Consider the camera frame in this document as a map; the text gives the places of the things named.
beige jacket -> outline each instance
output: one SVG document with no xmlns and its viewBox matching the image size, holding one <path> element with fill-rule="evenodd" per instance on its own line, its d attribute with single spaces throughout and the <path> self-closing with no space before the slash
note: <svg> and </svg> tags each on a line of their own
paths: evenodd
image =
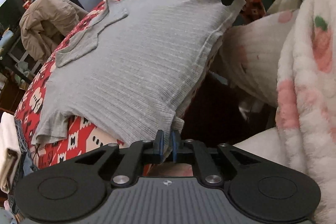
<svg viewBox="0 0 336 224">
<path fill-rule="evenodd" d="M 69 0 L 36 0 L 20 20 L 24 48 L 45 63 L 51 53 L 87 12 Z"/>
</svg>

silver bolt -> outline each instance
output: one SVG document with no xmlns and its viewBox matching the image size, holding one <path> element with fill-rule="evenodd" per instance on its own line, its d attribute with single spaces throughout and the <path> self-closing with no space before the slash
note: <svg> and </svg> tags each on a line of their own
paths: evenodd
<svg viewBox="0 0 336 224">
<path fill-rule="evenodd" d="M 217 175 L 210 175 L 205 178 L 205 181 L 211 184 L 216 184 L 222 181 L 222 178 Z"/>
<path fill-rule="evenodd" d="M 119 175 L 113 178 L 113 182 L 116 184 L 125 184 L 129 182 L 129 177 L 124 175 Z"/>
</svg>

red patterned tablecloth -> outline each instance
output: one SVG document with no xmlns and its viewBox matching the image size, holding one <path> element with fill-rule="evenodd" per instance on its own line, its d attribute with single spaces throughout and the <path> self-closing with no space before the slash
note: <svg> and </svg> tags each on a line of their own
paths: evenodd
<svg viewBox="0 0 336 224">
<path fill-rule="evenodd" d="M 59 45 L 57 50 L 66 47 L 69 44 L 69 39 L 75 33 L 84 30 L 89 22 L 96 17 L 103 8 L 104 1 L 74 28 Z M 45 168 L 91 151 L 107 143 L 119 143 L 123 146 L 124 143 L 122 140 L 114 139 L 83 117 L 73 117 L 69 120 L 68 138 L 66 140 L 53 144 L 40 145 L 38 149 L 31 145 L 32 136 L 35 133 L 40 119 L 40 112 L 46 92 L 45 85 L 54 69 L 55 52 L 36 75 L 16 111 L 16 118 L 22 121 L 23 133 L 35 164 L 39 168 Z"/>
</svg>

stack of clothes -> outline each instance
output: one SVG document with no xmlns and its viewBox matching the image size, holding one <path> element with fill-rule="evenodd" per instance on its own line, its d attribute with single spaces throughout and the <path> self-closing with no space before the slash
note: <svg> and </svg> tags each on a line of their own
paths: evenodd
<svg viewBox="0 0 336 224">
<path fill-rule="evenodd" d="M 14 200 L 16 184 L 37 169 L 24 139 L 21 122 L 4 112 L 0 121 L 0 189 L 8 194 L 5 207 L 12 214 L 19 213 Z"/>
</svg>

person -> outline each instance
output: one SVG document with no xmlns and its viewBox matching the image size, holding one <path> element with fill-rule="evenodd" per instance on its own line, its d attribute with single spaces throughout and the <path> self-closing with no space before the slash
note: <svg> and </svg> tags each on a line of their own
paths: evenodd
<svg viewBox="0 0 336 224">
<path fill-rule="evenodd" d="M 312 177 L 315 221 L 334 224 L 336 1 L 276 0 L 266 14 L 229 29 L 217 56 L 217 73 L 277 108 L 276 128 L 237 146 Z"/>
</svg>

